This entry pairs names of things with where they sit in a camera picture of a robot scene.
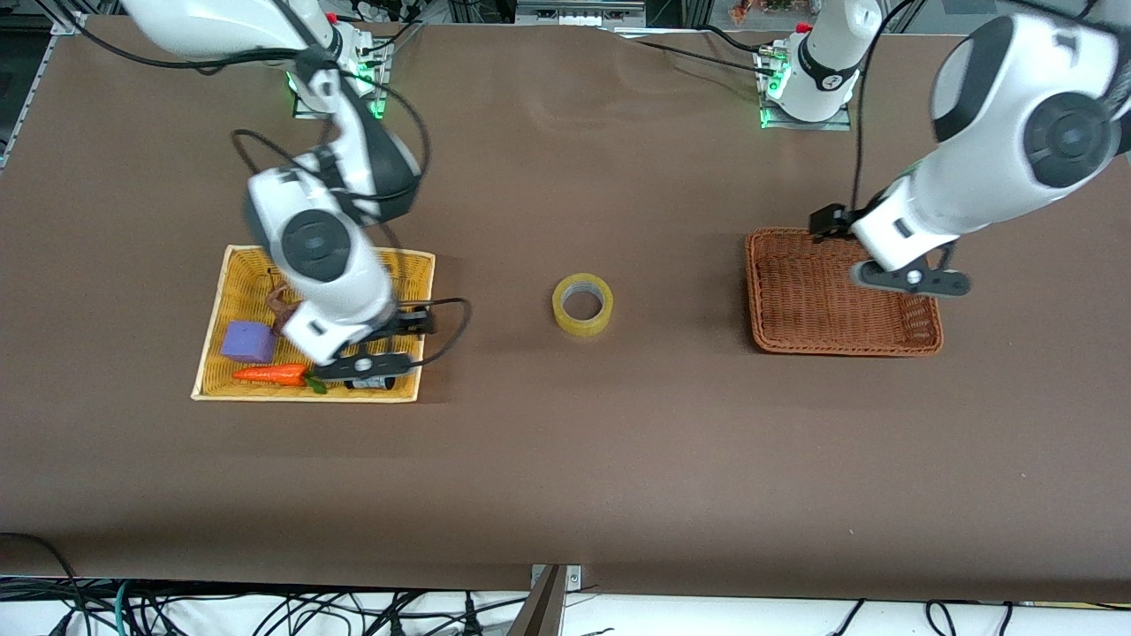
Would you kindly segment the yellow tape roll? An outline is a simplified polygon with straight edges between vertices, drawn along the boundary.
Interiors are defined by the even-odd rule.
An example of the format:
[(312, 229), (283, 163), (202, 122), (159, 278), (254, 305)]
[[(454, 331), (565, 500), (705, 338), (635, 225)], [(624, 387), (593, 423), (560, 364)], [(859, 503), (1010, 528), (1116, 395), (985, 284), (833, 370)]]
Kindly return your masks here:
[[(598, 301), (597, 313), (587, 319), (579, 319), (566, 310), (566, 301), (578, 293), (587, 293)], [(573, 337), (597, 337), (611, 323), (615, 296), (601, 277), (590, 273), (576, 273), (558, 282), (550, 295), (550, 307), (558, 328), (566, 330), (566, 334)]]

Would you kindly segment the brown toy figure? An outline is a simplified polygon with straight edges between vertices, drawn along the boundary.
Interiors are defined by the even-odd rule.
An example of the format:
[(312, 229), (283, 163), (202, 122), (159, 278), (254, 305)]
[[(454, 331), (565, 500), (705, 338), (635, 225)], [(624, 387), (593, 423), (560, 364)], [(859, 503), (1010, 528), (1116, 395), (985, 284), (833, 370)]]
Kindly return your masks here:
[(296, 313), (300, 301), (293, 296), (290, 285), (286, 282), (280, 282), (271, 287), (270, 293), (265, 298), (265, 306), (274, 315), (271, 335), (280, 337), (286, 323), (290, 323), (293, 315)]

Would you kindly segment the orange toy carrot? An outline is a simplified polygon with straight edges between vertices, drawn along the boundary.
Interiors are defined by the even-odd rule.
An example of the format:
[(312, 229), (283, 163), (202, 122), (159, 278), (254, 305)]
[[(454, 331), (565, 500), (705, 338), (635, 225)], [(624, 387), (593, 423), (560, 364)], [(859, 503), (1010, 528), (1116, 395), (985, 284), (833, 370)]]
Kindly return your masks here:
[(309, 366), (291, 363), (291, 366), (258, 366), (243, 367), (232, 375), (234, 380), (240, 383), (262, 383), (262, 385), (275, 385), (291, 388), (308, 388), (316, 392), (316, 395), (328, 393), (323, 383), (310, 371)]

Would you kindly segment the purple foam block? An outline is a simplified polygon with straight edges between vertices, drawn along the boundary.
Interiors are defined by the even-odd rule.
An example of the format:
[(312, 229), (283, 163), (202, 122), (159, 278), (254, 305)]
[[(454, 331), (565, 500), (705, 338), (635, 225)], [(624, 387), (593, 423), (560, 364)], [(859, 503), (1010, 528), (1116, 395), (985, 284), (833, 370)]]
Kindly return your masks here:
[(230, 321), (221, 343), (221, 355), (247, 366), (269, 366), (277, 337), (267, 323)]

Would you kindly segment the brown wicker basket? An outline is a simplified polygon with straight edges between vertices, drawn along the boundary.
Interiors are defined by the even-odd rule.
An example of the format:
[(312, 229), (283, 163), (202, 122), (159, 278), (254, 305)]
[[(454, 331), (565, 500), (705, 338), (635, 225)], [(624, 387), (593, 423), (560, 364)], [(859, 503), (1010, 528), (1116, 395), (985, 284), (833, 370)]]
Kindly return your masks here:
[(762, 227), (746, 235), (748, 321), (771, 353), (930, 356), (944, 346), (936, 301), (860, 287), (856, 242), (815, 243), (808, 230)]

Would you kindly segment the yellow wicker basket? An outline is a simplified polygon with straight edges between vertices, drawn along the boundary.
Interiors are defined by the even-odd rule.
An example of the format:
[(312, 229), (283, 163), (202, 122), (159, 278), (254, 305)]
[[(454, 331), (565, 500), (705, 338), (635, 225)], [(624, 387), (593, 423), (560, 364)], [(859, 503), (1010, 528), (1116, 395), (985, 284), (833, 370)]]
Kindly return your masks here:
[[(392, 287), (404, 300), (431, 300), (435, 278), (435, 255), (424, 251), (375, 248), (385, 267), (391, 272)], [(327, 383), (327, 393), (320, 394), (304, 385), (290, 387), (271, 383), (244, 383), (232, 377), (251, 363), (239, 363), (221, 353), (228, 323), (265, 323), (271, 325), (275, 315), (266, 298), (283, 281), (258, 246), (228, 244), (221, 267), (216, 294), (211, 306), (209, 330), (202, 342), (201, 362), (195, 372), (195, 401), (248, 403), (323, 403), (323, 404), (406, 404), (418, 398), (421, 369), (392, 383), (391, 388), (347, 388), (343, 383)], [(425, 337), (396, 337), (392, 344), (368, 344), (368, 351), (409, 353), (423, 358)], [(279, 337), (268, 366), (311, 366), (308, 358), (286, 338)]]

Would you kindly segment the brown table cover sheet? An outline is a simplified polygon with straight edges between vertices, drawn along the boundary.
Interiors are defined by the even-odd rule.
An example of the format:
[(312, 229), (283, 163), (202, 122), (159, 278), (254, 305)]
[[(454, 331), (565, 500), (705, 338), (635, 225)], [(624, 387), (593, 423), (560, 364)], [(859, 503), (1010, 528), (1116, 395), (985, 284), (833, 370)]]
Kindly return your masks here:
[[(432, 26), (392, 84), (435, 158), (405, 246), (466, 335), (412, 404), (190, 398), (228, 134), (283, 76), (57, 45), (0, 174), (0, 532), (79, 575), (602, 592), (1131, 599), (1131, 165), (962, 238), (913, 360), (753, 347), (743, 244), (849, 192), (851, 134), (761, 129), (736, 70), (593, 28)], [(558, 282), (604, 280), (573, 337)]]

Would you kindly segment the orange background object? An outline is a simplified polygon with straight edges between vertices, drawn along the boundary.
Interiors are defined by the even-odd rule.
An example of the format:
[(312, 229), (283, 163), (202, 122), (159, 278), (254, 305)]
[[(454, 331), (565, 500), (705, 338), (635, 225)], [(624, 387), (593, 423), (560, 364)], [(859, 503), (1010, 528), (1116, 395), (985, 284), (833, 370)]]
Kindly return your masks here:
[(729, 20), (739, 26), (749, 20), (765, 20), (788, 15), (808, 12), (808, 0), (728, 0)]

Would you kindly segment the dark metal bar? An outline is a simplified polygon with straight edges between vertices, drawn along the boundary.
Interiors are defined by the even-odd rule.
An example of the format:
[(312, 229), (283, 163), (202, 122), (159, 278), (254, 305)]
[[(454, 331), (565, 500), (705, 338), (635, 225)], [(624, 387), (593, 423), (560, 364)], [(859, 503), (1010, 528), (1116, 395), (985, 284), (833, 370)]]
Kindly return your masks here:
[(566, 564), (534, 566), (532, 591), (506, 636), (560, 636), (566, 596), (575, 576)]

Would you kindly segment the grey metal box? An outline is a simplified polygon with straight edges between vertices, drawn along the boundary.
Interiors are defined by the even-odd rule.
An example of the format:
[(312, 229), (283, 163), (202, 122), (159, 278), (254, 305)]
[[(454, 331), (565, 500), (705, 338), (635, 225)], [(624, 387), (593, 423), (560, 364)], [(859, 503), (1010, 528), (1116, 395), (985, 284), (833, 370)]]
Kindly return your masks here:
[(513, 24), (645, 28), (644, 0), (516, 0)]

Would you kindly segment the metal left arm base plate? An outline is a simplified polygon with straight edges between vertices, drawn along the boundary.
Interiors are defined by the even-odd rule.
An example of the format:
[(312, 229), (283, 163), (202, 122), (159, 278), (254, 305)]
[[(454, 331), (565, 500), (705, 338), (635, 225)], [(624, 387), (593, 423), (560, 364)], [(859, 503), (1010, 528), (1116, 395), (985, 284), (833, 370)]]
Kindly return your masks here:
[[(804, 132), (848, 132), (851, 117), (847, 104), (853, 96), (851, 88), (820, 91), (817, 93), (817, 106), (794, 102), (794, 108), (804, 114), (802, 119), (795, 117), (784, 101), (789, 96), (810, 97), (812, 92), (803, 88), (805, 84), (812, 83), (812, 78), (793, 69), (787, 41), (776, 40), (771, 44), (760, 45), (752, 58), (756, 61), (756, 69), (769, 72), (756, 81), (760, 124), (763, 128), (785, 128)], [(811, 114), (820, 114), (820, 119), (808, 120)]]

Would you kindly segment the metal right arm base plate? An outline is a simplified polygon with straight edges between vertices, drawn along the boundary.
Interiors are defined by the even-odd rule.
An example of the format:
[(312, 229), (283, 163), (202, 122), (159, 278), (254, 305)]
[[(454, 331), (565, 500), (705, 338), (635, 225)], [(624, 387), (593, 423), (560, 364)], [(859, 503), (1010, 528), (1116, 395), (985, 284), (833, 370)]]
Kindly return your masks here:
[[(366, 102), (372, 117), (381, 119), (387, 106), (388, 94), (380, 84), (391, 80), (392, 45), (391, 38), (375, 37), (371, 33), (355, 28), (346, 28), (340, 24), (342, 50), (338, 65), (351, 78), (346, 81)], [(293, 115), (296, 119), (328, 119), (329, 110), (326, 101), (307, 88), (293, 74), (287, 74), (288, 88), (293, 95)]]

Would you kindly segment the small metal bracket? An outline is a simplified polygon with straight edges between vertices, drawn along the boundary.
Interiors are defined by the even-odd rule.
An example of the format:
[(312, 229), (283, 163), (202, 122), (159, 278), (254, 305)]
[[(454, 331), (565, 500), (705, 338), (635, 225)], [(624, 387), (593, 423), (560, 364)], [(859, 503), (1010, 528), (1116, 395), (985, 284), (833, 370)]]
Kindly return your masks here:
[[(530, 575), (530, 588), (535, 588), (541, 575), (549, 568), (547, 564), (534, 564)], [(573, 593), (582, 590), (582, 566), (581, 564), (566, 564), (562, 566), (566, 571), (566, 592)]]

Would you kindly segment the aluminium frame rail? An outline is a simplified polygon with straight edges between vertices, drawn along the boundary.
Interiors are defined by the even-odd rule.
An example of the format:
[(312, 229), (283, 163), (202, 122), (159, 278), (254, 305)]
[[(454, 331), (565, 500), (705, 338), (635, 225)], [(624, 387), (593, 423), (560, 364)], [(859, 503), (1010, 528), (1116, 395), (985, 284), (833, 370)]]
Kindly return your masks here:
[(116, 15), (120, 0), (31, 0), (51, 22), (52, 36), (72, 36), (94, 15)]

